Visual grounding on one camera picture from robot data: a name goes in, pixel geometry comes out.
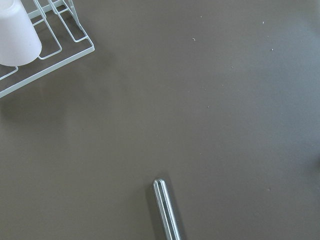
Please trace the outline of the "white plastic cup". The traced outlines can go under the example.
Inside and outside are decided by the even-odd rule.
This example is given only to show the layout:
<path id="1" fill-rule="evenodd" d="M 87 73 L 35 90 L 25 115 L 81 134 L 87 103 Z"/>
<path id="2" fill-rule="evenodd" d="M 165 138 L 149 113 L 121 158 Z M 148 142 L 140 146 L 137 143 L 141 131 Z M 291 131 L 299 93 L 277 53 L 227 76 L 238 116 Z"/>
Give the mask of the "white plastic cup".
<path id="1" fill-rule="evenodd" d="M 0 2 L 0 64 L 18 67 L 40 56 L 42 44 L 20 0 Z"/>

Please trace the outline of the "steel muddler with black tip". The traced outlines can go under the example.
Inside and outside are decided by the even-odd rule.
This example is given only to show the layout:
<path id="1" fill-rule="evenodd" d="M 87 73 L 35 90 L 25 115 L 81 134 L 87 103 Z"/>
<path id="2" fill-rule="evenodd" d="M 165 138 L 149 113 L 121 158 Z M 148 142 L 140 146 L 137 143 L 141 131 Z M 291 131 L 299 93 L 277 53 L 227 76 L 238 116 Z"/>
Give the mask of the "steel muddler with black tip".
<path id="1" fill-rule="evenodd" d="M 166 239 L 181 240 L 182 237 L 166 182 L 161 178 L 155 179 L 153 181 L 153 190 Z"/>

